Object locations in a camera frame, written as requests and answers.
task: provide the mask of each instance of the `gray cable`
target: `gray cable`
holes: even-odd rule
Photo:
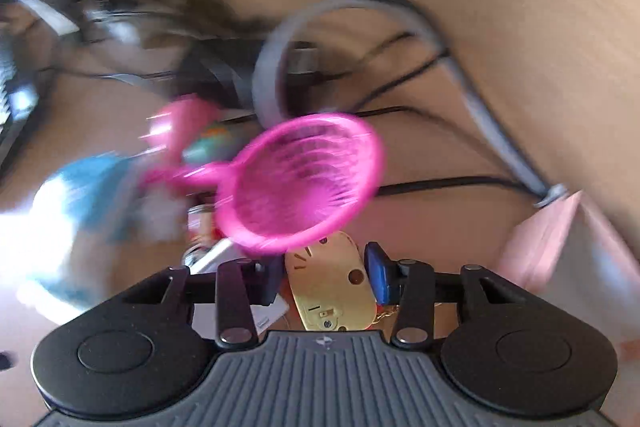
[[[273,30],[264,42],[258,56],[252,93],[255,112],[260,123],[269,128],[285,120],[289,120],[284,100],[284,58],[290,42],[296,34],[312,19],[327,12],[339,9],[374,9],[381,10],[400,22],[402,26],[413,32],[429,46],[436,46],[436,53],[446,50],[439,35],[425,19],[413,10],[400,5],[388,4],[375,0],[323,0],[289,16]],[[453,57],[446,57],[441,64],[449,69],[458,85],[463,89],[466,108],[485,135],[487,141],[507,163],[513,174],[527,187],[546,198],[551,187],[538,176],[517,147],[503,131],[491,111],[481,98],[476,86]]]

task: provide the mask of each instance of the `pink strainer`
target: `pink strainer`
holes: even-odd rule
[[[216,192],[216,220],[256,253],[306,247],[340,229],[371,198],[382,146],[369,125],[344,114],[312,114],[265,131],[230,163],[156,168],[146,183]]]

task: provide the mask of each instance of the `pink handle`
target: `pink handle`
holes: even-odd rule
[[[180,190],[207,190],[215,188],[233,173],[231,163],[212,162],[193,167],[154,167],[145,172],[142,185],[166,183]]]

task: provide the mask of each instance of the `yellow plastic object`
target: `yellow plastic object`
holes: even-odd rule
[[[306,330],[365,330],[376,318],[358,247],[344,232],[285,254],[289,284]]]

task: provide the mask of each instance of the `brown hole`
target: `brown hole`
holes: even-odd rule
[[[349,272],[349,282],[351,284],[362,284],[364,281],[364,273],[357,268]]]

